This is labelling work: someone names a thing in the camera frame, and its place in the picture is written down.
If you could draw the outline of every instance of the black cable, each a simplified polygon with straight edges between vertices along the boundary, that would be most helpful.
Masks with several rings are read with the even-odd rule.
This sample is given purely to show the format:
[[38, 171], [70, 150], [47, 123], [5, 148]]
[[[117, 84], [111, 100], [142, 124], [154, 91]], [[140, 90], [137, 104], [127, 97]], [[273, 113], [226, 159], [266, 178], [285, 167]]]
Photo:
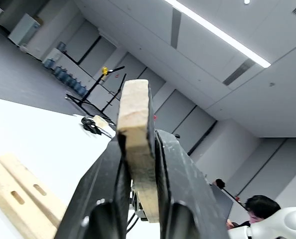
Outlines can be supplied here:
[[127, 226], [132, 222], [132, 219], [134, 219], [135, 215], [136, 215], [136, 213], [134, 213], [132, 215], [132, 217], [129, 219], [129, 221], [127, 222]]
[[139, 220], [139, 217], [137, 217], [137, 219], [135, 220], [134, 224], [132, 224], [132, 226], [129, 229], [127, 229], [127, 232], [126, 233], [128, 233], [131, 229], [133, 229], [133, 227], [135, 226], [135, 224], [137, 223], [138, 220]]

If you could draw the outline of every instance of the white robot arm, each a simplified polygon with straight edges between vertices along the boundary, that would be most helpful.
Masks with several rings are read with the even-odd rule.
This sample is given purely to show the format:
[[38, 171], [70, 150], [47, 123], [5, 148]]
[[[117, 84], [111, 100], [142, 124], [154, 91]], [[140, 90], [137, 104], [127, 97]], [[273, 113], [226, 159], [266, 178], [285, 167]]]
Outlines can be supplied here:
[[279, 210], [251, 227], [235, 228], [228, 232], [231, 239], [296, 239], [296, 207]]

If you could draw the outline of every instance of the black hair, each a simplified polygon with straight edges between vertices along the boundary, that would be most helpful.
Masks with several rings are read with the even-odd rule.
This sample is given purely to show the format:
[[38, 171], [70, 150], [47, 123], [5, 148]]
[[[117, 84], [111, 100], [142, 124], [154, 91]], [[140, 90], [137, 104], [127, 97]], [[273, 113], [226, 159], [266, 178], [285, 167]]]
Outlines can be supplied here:
[[248, 212], [252, 212], [256, 217], [263, 219], [272, 216], [281, 209], [277, 202], [263, 195], [249, 198], [245, 206]]
[[216, 184], [217, 184], [217, 187], [220, 188], [220, 189], [223, 189], [226, 186], [226, 184], [220, 178], [218, 178], [216, 180]]

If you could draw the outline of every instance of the yellow clamp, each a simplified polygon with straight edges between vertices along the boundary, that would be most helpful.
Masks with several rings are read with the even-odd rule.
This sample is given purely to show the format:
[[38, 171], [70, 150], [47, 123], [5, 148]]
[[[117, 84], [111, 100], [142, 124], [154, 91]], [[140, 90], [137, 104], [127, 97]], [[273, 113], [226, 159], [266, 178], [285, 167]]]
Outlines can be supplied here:
[[108, 68], [104, 66], [102, 69], [102, 72], [103, 72], [104, 76], [107, 76], [108, 75]]

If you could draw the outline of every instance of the wooden board with slots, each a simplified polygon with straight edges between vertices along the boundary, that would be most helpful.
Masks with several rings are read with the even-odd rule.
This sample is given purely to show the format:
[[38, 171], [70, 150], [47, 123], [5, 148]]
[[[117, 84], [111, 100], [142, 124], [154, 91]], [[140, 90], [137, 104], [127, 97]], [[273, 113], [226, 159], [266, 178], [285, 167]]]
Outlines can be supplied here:
[[0, 156], [0, 208], [25, 239], [53, 239], [66, 211], [11, 154]]
[[120, 100], [117, 134], [146, 217], [150, 223], [156, 223], [159, 221], [159, 212], [155, 177], [154, 122], [147, 80], [125, 82]]

